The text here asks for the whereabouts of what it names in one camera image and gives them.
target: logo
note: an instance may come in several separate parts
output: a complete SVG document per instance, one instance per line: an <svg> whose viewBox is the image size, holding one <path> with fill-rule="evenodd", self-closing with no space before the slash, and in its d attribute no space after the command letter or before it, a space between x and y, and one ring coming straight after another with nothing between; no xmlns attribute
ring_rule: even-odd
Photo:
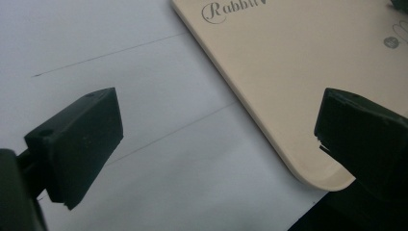
<svg viewBox="0 0 408 231"><path fill-rule="evenodd" d="M266 4L267 0L235 0L226 5L213 2L204 6L201 15L204 20L211 24L220 24L227 19L229 13L244 11Z"/></svg>
<svg viewBox="0 0 408 231"><path fill-rule="evenodd" d="M393 31L399 39L403 40L405 43L408 44L408 22L406 21L399 21L398 24L393 25ZM388 37L384 39L384 45L391 49L396 49L399 47L401 42L396 37Z"/></svg>

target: white paper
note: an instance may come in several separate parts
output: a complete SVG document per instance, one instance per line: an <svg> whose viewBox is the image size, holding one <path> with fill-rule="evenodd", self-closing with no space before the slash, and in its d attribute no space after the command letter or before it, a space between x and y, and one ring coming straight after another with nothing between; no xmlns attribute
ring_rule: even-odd
<svg viewBox="0 0 408 231"><path fill-rule="evenodd" d="M124 139L50 230L287 230L325 192L299 183L167 0L0 2L0 146L115 87Z"/></svg>

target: pencil line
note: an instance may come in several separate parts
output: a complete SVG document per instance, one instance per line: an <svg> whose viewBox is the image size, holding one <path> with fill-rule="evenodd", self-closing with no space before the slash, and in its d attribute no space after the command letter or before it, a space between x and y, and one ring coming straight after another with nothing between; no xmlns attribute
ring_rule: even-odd
<svg viewBox="0 0 408 231"><path fill-rule="evenodd" d="M106 166L110 166L110 165L112 165L112 164L114 164L114 163L116 163L116 162L118 162L118 161L120 161L120 160L122 160L122 159L124 159L124 158L127 158L127 157L129 157L130 155L132 155L132 154L134 154L134 153L136 153L136 152L138 152L138 151L144 149L145 147L148 147L148 146L150 146L150 145L152 145L152 144L154 144L154 143L156 143L156 142L158 142L158 141L161 141L161 140L163 140L164 138L166 138L166 137L168 137L168 136L171 136L171 135L173 135L174 133L177 133L177 132L179 132L179 131L185 129L185 128L187 128L187 127L189 127L189 126L195 124L196 122L199 122L199 121L203 120L204 118L206 118L206 117L208 117L208 116L212 116L212 115L214 115L214 114L216 114L216 113L218 113L218 112L220 112L220 111L222 111L222 110L224 110L224 109L226 109L226 108L228 108L228 107L231 107L232 105L234 105L234 104L236 104L236 103L237 103L237 101L234 101L234 102L232 102L232 103L230 103L230 104L228 104L228 105L226 105L226 106L224 106L224 107L222 107L222 108L220 108L220 109L217 109L216 111L214 111L214 112L212 112L212 113L209 113L209 114L207 114L207 115L204 115L203 117L201 117L201 118L199 118L199 119L197 119L197 120L195 120L195 121L193 121L193 122L191 122L191 123L189 123L189 124L186 124L186 125L184 125L183 127L179 128L179 129L176 129L175 131L172 131L172 132L170 132L170 133L164 135L163 137L160 137L160 138L158 138L158 139L156 139L156 140L154 140L154 141L152 141L152 142L150 142L150 143L148 143L148 144L146 144L146 145L144 145L144 146L142 146L142 147L140 147L140 148L138 148L138 149L136 149L136 150L134 150L134 151L132 151L132 152L130 152L130 153L128 153L128 154L126 154L126 155L124 155L124 156L122 156L122 157L120 157L120 158L118 158L118 159L116 159L116 160L114 160L114 161L112 161L112 162L110 162L110 163L108 163L108 164L106 164Z"/></svg>
<svg viewBox="0 0 408 231"><path fill-rule="evenodd" d="M114 55L114 54L117 54L117 53L120 53L120 52L132 50L132 49L135 49L135 48L138 48L138 47L141 47L141 46L144 46L144 45L148 45L148 44L151 44L151 43L155 43L155 42L158 42L158 41L162 41L162 40L166 40L166 39L171 39L171 38L174 38L174 37L182 36L182 35L184 35L184 34L186 34L186 33L187 33L187 32L180 33L180 34L177 34L177 35L174 35L174 36L169 36L169 37L165 37L165 38L160 38L160 39L157 39L157 40L152 40L152 41L149 41L149 42L146 42L146 43L143 43L143 44L139 44L139 45L132 46L132 47L128 47L128 48L125 48L125 49L122 49L122 50L114 51L114 52L111 52L111 53L108 53L108 54L105 54L105 55L101 55L101 56L97 56L97 57L94 57L94 58L90 58L90 59L87 59L87 60L84 60L84 61L80 61L80 62L75 63L75 64L68 64L68 65L65 65L65 66L61 66L61 67L58 67L58 68L55 68L55 69L51 69L51 70L48 70L48 71L44 71L44 72L42 72L42 73L40 73L40 74L37 74L37 75L33 75L32 78L39 77L39 76L41 76L41 75L48 74L48 73L51 73L51 72L54 72L54 71L57 71L57 70L69 68L69 67L75 66L75 65L77 65L77 64L83 64L83 63L86 63L86 62L89 62L89 61L94 61L94 60L97 60L97 59L100 59L100 58L104 58L104 57L107 57L107 56L110 56L110 55Z"/></svg>

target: small hole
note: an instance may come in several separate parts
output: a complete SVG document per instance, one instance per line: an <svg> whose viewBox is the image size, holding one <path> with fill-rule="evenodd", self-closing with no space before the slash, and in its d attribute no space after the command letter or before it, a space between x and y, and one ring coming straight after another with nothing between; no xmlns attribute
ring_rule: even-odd
<svg viewBox="0 0 408 231"><path fill-rule="evenodd" d="M53 130L51 130L51 129L46 129L46 130L40 131L40 132L39 132L39 135L42 136L42 137L49 137L49 136L50 136L51 134L53 134L53 133L54 133Z"/></svg>

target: beige plastic board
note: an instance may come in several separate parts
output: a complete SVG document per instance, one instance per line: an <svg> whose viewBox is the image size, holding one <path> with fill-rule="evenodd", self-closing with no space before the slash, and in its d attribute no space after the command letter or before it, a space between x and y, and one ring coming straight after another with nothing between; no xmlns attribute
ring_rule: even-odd
<svg viewBox="0 0 408 231"><path fill-rule="evenodd" d="M325 88L407 116L408 16L390 1L173 0L173 8L306 184L338 191L354 180L314 136Z"/></svg>

